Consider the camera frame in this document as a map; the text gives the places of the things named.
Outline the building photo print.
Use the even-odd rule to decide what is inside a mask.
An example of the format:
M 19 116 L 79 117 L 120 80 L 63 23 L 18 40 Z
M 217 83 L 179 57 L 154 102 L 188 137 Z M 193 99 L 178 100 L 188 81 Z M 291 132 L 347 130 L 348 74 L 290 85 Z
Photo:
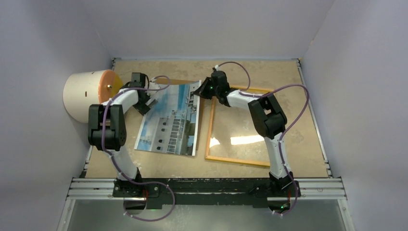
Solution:
M 134 144 L 138 151 L 195 156 L 202 82 L 176 84 L 157 92 L 152 109 L 143 116 Z

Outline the brown cardboard backing board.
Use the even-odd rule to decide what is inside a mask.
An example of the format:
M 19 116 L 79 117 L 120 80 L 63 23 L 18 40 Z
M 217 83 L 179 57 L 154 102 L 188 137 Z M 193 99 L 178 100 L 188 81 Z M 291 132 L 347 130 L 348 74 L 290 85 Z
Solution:
M 193 92 L 201 86 L 200 80 L 170 80 L 170 86 L 157 94 L 159 116 L 154 147 L 169 154 L 195 156 L 199 148 L 202 128 L 200 97 Z

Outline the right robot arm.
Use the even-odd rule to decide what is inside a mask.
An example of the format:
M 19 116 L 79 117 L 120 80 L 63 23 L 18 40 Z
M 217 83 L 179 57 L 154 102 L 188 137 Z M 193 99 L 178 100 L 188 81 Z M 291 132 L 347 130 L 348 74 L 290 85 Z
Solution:
M 287 117 L 273 94 L 244 93 L 231 87 L 225 72 L 217 70 L 206 77 L 193 94 L 208 100 L 215 97 L 222 105 L 249 111 L 254 128 L 264 138 L 267 147 L 271 192 L 281 196 L 289 186 L 295 186 L 283 140 Z

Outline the aluminium rail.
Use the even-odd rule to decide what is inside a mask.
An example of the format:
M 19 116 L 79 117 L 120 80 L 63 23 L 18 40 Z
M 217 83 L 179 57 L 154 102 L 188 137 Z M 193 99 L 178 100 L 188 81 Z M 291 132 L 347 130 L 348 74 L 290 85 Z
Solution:
M 268 178 L 157 178 L 146 186 L 124 185 L 115 179 L 73 179 L 68 191 L 69 199 L 144 199 L 158 198 L 173 191 L 175 195 L 243 194 L 270 200 L 294 199 L 289 187 L 278 190 Z M 299 199 L 337 200 L 345 199 L 341 179 L 298 179 Z

